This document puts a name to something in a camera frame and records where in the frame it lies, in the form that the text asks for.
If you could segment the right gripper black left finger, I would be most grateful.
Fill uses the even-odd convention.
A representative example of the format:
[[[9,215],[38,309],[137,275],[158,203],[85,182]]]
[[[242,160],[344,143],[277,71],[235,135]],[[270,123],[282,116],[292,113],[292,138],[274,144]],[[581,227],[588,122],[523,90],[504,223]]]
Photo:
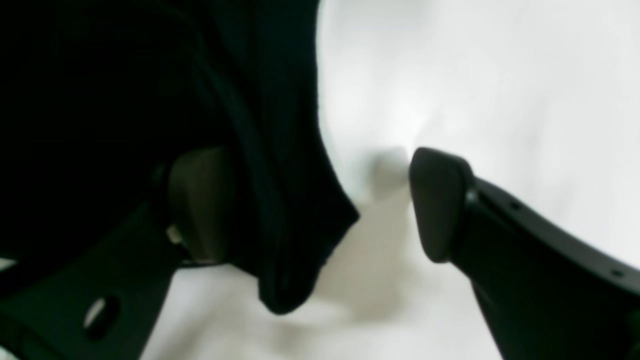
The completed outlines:
[[[174,273],[223,264],[235,169],[225,146],[153,174],[155,193],[90,246],[1,252],[1,349],[18,360],[137,360]]]

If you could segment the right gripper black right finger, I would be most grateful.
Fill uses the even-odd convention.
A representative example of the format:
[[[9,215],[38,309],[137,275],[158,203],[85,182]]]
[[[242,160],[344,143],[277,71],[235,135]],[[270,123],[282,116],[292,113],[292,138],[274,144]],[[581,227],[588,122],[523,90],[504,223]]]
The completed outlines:
[[[409,167],[419,238],[470,280],[504,360],[637,360],[639,271],[420,147]]]

